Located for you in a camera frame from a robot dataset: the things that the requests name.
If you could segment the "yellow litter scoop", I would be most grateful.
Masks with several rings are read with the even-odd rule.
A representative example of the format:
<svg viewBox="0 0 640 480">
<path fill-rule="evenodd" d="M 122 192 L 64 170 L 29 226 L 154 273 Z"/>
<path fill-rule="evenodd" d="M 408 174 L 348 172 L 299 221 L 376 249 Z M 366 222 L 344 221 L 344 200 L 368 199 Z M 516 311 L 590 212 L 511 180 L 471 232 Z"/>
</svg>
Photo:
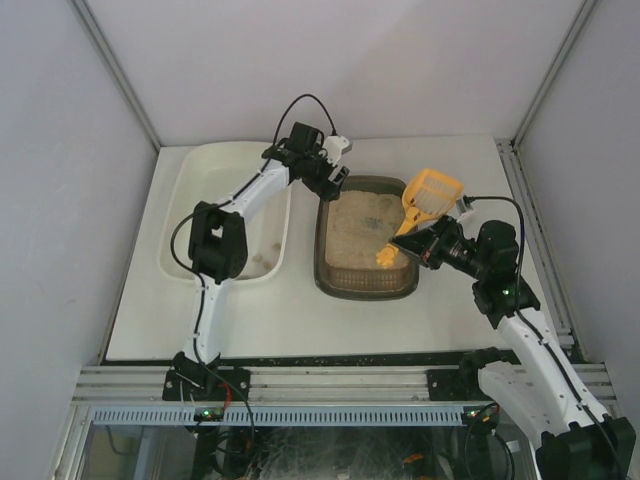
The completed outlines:
<svg viewBox="0 0 640 480">
<path fill-rule="evenodd" d="M 407 184 L 401 203 L 404 220 L 395 235 L 409 233 L 414 227 L 447 214 L 462 196 L 464 184 L 434 169 L 423 169 Z"/>
</svg>

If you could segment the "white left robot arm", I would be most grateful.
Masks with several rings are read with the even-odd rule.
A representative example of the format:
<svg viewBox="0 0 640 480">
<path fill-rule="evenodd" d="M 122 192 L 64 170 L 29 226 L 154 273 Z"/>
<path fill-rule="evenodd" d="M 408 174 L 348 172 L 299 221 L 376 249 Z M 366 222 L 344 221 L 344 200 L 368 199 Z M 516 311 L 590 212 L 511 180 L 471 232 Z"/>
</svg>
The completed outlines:
<svg viewBox="0 0 640 480">
<path fill-rule="evenodd" d="M 264 163 L 246 184 L 216 203 L 199 202 L 176 226 L 171 255 L 199 283 L 190 332 L 173 359 L 178 376 L 202 386 L 219 361 L 228 294 L 249 258 L 249 220 L 296 180 L 323 201 L 338 199 L 349 175 L 339 161 L 351 147 L 344 136 L 296 122 L 288 137 L 264 150 Z"/>
</svg>

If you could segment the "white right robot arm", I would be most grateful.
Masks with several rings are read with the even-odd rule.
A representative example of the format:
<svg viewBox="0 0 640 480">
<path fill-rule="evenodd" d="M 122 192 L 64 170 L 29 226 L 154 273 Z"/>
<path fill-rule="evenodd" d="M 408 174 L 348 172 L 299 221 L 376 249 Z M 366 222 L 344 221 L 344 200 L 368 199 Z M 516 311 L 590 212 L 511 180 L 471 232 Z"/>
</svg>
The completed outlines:
<svg viewBox="0 0 640 480">
<path fill-rule="evenodd" d="M 517 356 L 527 374 L 494 348 L 461 363 L 464 382 L 494 400 L 535 449 L 544 479 L 624 479 L 636 443 L 625 418 L 612 417 L 596 399 L 551 332 L 540 302 L 522 279 L 524 249 L 510 224 L 485 222 L 474 239 L 444 216 L 430 227 L 397 235 L 391 244 L 421 266 L 442 265 L 473 279 L 474 303 Z"/>
</svg>

